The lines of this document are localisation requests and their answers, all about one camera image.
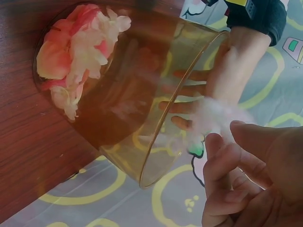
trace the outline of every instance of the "glass bowl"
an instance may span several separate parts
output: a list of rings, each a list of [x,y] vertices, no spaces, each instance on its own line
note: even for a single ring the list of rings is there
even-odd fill
[[[193,70],[212,68],[229,33],[156,12],[95,4],[102,11],[110,6],[117,14],[129,16],[131,27],[119,36],[108,64],[101,67],[101,78],[89,78],[84,84],[76,120],[69,121],[58,111],[100,154],[146,188],[168,172],[184,150],[178,144],[189,136],[172,123],[172,104],[199,98],[179,93],[184,85],[203,83],[187,78]],[[36,57],[52,24],[66,18],[76,6],[50,22],[35,51],[35,83],[52,104],[50,92],[41,90],[44,79],[36,72]],[[176,70],[184,73],[176,77]],[[168,101],[166,108],[159,108],[161,101]]]

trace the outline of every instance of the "black sleeve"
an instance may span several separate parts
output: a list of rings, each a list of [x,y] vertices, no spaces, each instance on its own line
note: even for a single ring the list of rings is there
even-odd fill
[[[248,0],[245,7],[225,2],[230,10],[229,28],[243,26],[262,32],[270,36],[270,46],[281,39],[286,26],[286,9],[280,0]]]

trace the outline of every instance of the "wooden table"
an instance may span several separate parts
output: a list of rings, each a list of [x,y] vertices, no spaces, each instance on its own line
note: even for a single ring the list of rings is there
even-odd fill
[[[32,78],[41,30],[77,2],[0,1],[0,223],[99,156],[38,93]],[[179,16],[184,0],[108,2]]]

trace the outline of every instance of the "artificial flower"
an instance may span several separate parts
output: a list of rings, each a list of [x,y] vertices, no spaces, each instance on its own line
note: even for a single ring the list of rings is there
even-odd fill
[[[107,14],[95,4],[77,6],[52,26],[38,53],[37,73],[48,79],[42,90],[50,90],[53,103],[70,120],[77,117],[87,78],[100,78],[119,34],[130,27],[129,17],[118,17],[111,9]]]

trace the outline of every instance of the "green object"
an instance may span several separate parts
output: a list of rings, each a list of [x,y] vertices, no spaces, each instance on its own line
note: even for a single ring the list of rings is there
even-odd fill
[[[204,145],[202,142],[198,143],[198,144],[194,144],[192,145],[189,149],[188,149],[189,154],[196,156],[196,157],[202,157],[204,154]]]
[[[290,44],[289,44],[289,46],[288,46],[288,49],[290,51],[294,52],[294,50],[295,50],[296,46],[298,45],[298,43],[299,42],[296,41],[296,40],[291,41]]]

